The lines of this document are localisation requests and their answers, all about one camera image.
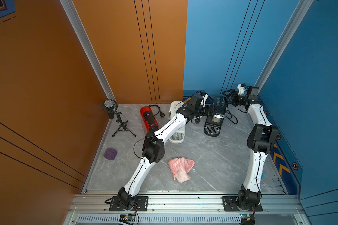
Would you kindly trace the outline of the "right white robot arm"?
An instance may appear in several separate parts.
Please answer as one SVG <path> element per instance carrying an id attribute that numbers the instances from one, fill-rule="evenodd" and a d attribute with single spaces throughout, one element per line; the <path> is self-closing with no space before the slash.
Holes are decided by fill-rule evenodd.
<path id="1" fill-rule="evenodd" d="M 263 168 L 274 148 L 278 128 L 269 122 L 262 102 L 258 99 L 258 88 L 249 87 L 245 96 L 231 89 L 228 98 L 234 106 L 243 106 L 253 122 L 253 129 L 247 139 L 250 149 L 248 171 L 236 199 L 240 211 L 251 211 L 261 207 Z"/>

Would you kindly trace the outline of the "pink towel cloth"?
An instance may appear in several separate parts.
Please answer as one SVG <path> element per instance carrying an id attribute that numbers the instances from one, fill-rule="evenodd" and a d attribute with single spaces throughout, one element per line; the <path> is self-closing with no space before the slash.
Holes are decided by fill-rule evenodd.
<path id="1" fill-rule="evenodd" d="M 179 183 L 183 183 L 191 179 L 188 173 L 194 167 L 195 162 L 191 159 L 182 157 L 171 159 L 168 162 L 168 165 L 173 174 L 174 180 L 178 181 Z"/>

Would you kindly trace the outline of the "white coffee machine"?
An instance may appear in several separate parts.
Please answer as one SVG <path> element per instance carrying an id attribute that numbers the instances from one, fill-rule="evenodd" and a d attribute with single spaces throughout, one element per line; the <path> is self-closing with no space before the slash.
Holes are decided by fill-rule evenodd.
<path id="1" fill-rule="evenodd" d="M 177 117 L 177 110 L 183 106 L 183 102 L 181 101 L 173 101 L 171 103 L 170 106 L 170 110 L 169 110 L 169 119 L 175 119 Z M 177 128 L 176 131 L 171 135 L 171 137 L 169 138 L 169 141 L 171 143 L 182 143 L 185 139 L 185 129 L 186 129 L 186 125 L 183 125 L 181 127 L 179 127 L 177 125 L 177 122 L 174 122 L 174 125 L 172 125 L 172 127 Z"/>

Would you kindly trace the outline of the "black coffee machine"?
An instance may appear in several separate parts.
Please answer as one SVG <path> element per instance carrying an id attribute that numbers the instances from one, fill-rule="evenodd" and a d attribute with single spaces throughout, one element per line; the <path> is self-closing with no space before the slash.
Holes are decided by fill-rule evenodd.
<path id="1" fill-rule="evenodd" d="M 223 121 L 226 117 L 228 101 L 223 96 L 214 97 L 212 104 L 207 107 L 207 119 L 204 125 L 204 133 L 217 137 L 220 134 Z"/>

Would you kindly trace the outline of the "red Nespresso coffee machine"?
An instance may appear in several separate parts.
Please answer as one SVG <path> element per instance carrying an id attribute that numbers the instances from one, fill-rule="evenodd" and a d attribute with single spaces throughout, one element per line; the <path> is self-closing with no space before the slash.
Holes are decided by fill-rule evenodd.
<path id="1" fill-rule="evenodd" d="M 149 106 L 142 107 L 140 109 L 140 114 L 143 121 L 143 129 L 145 134 L 153 131 L 159 130 L 158 122 L 153 114 L 153 111 Z"/>

